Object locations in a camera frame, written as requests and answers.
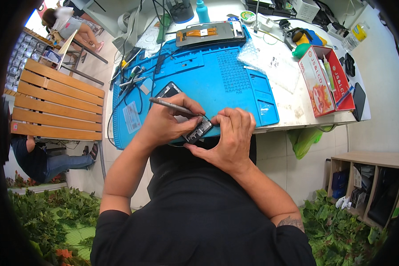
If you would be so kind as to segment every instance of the green plastic bag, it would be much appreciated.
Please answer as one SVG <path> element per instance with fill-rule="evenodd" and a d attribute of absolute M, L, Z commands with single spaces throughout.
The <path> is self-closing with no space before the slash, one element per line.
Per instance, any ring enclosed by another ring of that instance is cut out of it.
<path fill-rule="evenodd" d="M 324 130 L 331 130 L 331 128 L 331 125 L 323 127 Z M 298 160 L 306 155 L 313 143 L 317 143 L 321 139 L 322 133 L 315 127 L 287 131 L 288 138 L 293 145 L 293 152 Z"/>

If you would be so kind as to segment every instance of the wooden bench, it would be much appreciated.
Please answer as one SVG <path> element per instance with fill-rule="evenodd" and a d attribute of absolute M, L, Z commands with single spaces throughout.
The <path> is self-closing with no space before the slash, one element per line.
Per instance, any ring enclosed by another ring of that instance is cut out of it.
<path fill-rule="evenodd" d="M 103 90 L 28 59 L 18 92 L 22 95 L 15 96 L 12 133 L 102 140 Z"/>

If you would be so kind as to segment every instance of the tattoo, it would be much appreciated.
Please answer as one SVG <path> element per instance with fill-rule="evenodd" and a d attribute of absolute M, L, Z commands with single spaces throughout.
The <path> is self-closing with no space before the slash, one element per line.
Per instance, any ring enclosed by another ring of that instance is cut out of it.
<path fill-rule="evenodd" d="M 277 225 L 277 227 L 278 226 L 295 226 L 298 229 L 300 229 L 303 233 L 305 232 L 305 228 L 303 226 L 301 217 L 299 219 L 294 219 L 294 218 L 291 218 L 291 216 L 288 216 L 287 218 L 282 219 L 279 222 L 279 224 Z"/>

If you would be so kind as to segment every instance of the hand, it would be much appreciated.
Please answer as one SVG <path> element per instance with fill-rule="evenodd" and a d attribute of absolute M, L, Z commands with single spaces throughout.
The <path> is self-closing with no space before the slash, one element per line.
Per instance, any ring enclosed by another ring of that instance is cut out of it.
<path fill-rule="evenodd" d="M 185 143 L 191 153 L 218 167 L 233 178 L 254 166 L 250 160 L 251 135 L 256 127 L 254 116 L 240 108 L 225 108 L 212 118 L 220 124 L 220 141 L 216 147 L 206 150 Z"/>
<path fill-rule="evenodd" d="M 186 96 L 185 93 L 178 93 L 173 97 L 165 98 L 163 100 L 172 104 L 184 106 L 194 114 L 205 115 L 205 111 L 201 105 Z M 153 104 L 136 136 L 141 138 L 143 143 L 147 143 L 149 148 L 154 149 L 159 145 L 164 145 L 169 141 L 177 139 L 182 134 L 191 132 L 202 120 L 202 116 L 194 116 L 188 121 L 178 123 L 174 118 L 175 115 L 191 117 L 189 114 L 176 111 L 172 108 Z"/>

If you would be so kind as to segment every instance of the pink slipper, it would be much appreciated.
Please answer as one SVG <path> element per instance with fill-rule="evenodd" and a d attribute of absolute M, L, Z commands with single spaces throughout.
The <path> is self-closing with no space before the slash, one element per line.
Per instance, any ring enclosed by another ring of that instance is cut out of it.
<path fill-rule="evenodd" d="M 100 42 L 100 46 L 94 51 L 95 53 L 99 53 L 100 51 L 101 51 L 101 49 L 102 49 L 102 47 L 103 47 L 103 45 L 105 44 L 105 42 L 104 41 L 101 41 Z"/>

